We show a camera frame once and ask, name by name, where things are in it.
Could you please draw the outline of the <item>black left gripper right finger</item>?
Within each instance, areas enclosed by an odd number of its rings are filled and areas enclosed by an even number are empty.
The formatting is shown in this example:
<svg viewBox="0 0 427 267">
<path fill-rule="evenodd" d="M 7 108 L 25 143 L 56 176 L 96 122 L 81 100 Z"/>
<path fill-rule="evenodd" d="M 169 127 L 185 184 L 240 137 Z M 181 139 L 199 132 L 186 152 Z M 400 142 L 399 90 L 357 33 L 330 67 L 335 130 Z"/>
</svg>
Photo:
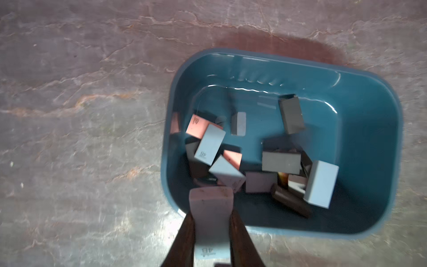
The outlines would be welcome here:
<svg viewBox="0 0 427 267">
<path fill-rule="evenodd" d="M 235 209 L 230 216 L 229 237 L 232 267 L 265 266 L 238 211 Z"/>
</svg>

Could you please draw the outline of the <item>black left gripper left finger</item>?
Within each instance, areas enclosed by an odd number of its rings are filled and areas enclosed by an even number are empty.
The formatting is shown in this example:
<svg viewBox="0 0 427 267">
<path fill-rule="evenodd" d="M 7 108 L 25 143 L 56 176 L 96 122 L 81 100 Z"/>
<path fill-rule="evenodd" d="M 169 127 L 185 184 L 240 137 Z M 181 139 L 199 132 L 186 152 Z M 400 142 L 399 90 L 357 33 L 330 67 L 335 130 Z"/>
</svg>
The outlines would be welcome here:
<svg viewBox="0 0 427 267">
<path fill-rule="evenodd" d="M 193 267 L 195 232 L 195 221 L 188 213 L 161 267 Z"/>
</svg>

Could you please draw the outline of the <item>orange eraser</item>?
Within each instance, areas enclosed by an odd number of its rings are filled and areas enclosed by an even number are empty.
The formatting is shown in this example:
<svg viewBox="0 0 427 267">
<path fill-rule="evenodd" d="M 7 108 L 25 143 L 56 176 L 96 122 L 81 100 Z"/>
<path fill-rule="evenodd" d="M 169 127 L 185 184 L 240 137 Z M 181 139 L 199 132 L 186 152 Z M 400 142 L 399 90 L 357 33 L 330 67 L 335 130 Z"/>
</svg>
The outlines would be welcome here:
<svg viewBox="0 0 427 267">
<path fill-rule="evenodd" d="M 284 172 L 278 172 L 278 184 L 282 188 L 288 187 L 289 174 Z"/>
</svg>

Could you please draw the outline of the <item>grey eraser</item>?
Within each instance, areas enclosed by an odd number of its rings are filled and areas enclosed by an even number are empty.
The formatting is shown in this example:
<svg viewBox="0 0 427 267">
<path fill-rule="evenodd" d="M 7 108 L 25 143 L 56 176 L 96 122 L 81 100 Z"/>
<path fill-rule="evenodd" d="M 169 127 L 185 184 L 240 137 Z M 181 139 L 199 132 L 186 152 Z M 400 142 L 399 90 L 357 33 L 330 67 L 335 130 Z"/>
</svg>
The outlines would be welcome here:
<svg viewBox="0 0 427 267">
<path fill-rule="evenodd" d="M 288 190 L 297 196 L 303 198 L 305 195 L 305 189 L 308 179 L 299 175 L 289 175 L 288 177 Z"/>
</svg>

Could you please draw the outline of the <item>pink eraser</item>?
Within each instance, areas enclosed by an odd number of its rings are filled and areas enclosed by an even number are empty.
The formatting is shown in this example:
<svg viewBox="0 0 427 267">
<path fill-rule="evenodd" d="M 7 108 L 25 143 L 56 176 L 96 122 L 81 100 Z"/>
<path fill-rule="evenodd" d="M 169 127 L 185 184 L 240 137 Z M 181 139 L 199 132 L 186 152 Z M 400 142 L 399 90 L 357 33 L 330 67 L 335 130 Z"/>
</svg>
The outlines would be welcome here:
<svg viewBox="0 0 427 267">
<path fill-rule="evenodd" d="M 223 151 L 223 157 L 237 170 L 240 169 L 242 154 L 230 150 Z"/>
<path fill-rule="evenodd" d="M 202 139 L 209 125 L 214 125 L 215 127 L 221 130 L 223 129 L 222 126 L 219 126 L 207 119 L 193 114 L 187 127 L 186 133 L 197 139 Z"/>
</svg>

